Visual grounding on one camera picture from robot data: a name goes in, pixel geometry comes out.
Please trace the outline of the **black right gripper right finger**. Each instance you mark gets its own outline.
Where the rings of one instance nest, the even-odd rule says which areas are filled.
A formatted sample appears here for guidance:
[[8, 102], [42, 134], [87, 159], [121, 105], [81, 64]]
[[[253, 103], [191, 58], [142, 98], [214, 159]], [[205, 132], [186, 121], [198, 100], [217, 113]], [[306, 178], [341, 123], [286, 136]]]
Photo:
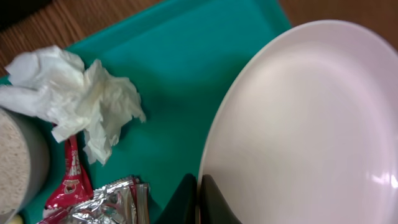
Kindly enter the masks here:
[[208, 174], [201, 179], [199, 209], [201, 224], [241, 224], [241, 221], [230, 209], [215, 180]]

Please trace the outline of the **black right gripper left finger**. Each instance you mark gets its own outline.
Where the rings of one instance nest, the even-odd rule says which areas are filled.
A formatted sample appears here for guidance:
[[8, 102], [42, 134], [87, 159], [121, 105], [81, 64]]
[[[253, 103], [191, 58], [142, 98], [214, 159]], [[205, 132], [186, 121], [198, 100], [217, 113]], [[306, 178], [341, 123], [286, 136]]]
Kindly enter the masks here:
[[197, 179], [186, 174], [155, 224], [195, 224]]

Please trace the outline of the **silver foil wrapper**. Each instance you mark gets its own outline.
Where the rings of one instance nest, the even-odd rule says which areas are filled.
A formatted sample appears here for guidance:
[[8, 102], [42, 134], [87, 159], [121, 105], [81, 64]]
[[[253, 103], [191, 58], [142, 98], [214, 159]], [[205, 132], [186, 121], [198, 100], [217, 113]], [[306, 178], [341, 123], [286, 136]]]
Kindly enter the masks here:
[[134, 176], [94, 190], [91, 200], [52, 212], [39, 224], [146, 224], [149, 184]]

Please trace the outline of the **pink round plate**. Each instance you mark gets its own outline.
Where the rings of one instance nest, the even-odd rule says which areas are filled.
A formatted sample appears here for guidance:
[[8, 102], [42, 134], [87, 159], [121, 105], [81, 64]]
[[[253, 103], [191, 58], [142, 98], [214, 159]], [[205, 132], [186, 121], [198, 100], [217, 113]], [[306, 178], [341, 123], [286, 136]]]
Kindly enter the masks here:
[[279, 35], [224, 97], [206, 175], [243, 223], [396, 223], [397, 51], [346, 21]]

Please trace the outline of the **yellow plastic spoon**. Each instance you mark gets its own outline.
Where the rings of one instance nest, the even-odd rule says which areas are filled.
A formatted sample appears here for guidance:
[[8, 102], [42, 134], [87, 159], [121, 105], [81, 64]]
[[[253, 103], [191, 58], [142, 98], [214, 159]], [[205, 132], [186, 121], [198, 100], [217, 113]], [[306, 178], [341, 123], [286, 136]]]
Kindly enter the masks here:
[[24, 224], [24, 221], [20, 215], [15, 215], [8, 221], [7, 224]]

